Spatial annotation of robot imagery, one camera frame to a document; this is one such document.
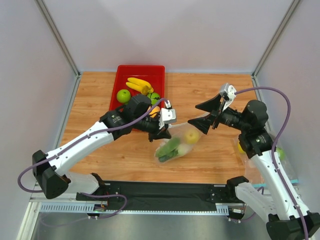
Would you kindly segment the yellow pear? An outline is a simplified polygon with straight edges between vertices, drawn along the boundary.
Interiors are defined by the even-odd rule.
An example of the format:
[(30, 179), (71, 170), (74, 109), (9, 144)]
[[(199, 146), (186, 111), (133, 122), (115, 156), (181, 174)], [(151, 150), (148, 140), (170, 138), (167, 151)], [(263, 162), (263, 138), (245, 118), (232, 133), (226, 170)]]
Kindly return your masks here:
[(184, 141), (185, 143), (190, 145), (196, 144), (199, 141), (200, 137), (201, 135), (197, 129), (188, 129), (184, 133)]

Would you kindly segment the polka dot zip bag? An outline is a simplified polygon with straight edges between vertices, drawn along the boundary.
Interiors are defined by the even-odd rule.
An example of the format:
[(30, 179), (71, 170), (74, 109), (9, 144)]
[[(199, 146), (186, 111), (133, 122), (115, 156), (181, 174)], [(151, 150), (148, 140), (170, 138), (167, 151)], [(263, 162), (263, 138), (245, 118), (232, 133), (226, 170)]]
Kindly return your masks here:
[(159, 164), (164, 164), (189, 154), (205, 135), (188, 122), (171, 124), (168, 128), (170, 139), (162, 139), (154, 152)]

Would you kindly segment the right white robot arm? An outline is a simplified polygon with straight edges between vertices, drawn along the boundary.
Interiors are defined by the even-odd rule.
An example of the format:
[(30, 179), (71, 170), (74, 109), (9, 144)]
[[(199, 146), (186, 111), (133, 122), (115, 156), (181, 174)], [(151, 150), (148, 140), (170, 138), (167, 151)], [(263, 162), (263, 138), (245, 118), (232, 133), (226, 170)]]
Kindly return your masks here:
[(239, 130), (239, 144), (259, 170), (271, 197), (262, 195), (243, 176), (227, 181), (235, 197), (264, 221), (272, 240), (311, 238), (320, 227), (320, 215), (310, 212), (301, 200), (283, 169), (279, 155), (274, 151), (274, 141), (265, 129), (269, 118), (266, 105), (254, 99), (247, 103), (242, 112), (238, 112), (229, 107), (231, 103), (230, 97), (216, 95), (195, 106), (208, 114), (190, 119), (188, 123), (204, 134), (219, 124)]

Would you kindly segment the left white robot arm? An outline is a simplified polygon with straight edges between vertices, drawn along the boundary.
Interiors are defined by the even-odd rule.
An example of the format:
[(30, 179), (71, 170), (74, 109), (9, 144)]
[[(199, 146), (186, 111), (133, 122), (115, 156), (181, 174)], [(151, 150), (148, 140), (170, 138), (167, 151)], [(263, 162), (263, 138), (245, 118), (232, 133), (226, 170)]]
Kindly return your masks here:
[(35, 165), (32, 173), (47, 199), (54, 199), (66, 192), (72, 180), (68, 171), (96, 149), (110, 144), (133, 129), (148, 134), (148, 140), (170, 139), (169, 125), (176, 121), (171, 103), (162, 98), (164, 107), (152, 112), (156, 106), (142, 94), (133, 96), (128, 103), (106, 112), (87, 131), (47, 153), (42, 150), (32, 155)]

